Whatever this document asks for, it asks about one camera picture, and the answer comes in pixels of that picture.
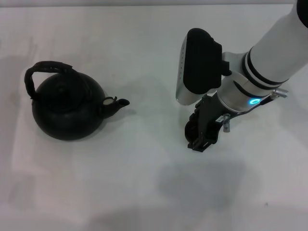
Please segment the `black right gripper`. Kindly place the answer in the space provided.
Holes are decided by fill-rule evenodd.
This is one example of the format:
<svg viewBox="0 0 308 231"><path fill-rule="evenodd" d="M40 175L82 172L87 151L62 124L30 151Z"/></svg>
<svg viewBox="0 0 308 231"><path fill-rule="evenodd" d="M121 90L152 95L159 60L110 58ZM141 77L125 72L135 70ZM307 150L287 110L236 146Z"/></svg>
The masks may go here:
<svg viewBox="0 0 308 231"><path fill-rule="evenodd" d="M209 146L215 144L222 127L222 122L216 120L224 114L231 114L231 110L225 107L217 93L213 96L205 96L199 101L189 118L198 122L198 133L189 132L187 134L188 148L203 152Z"/></svg>

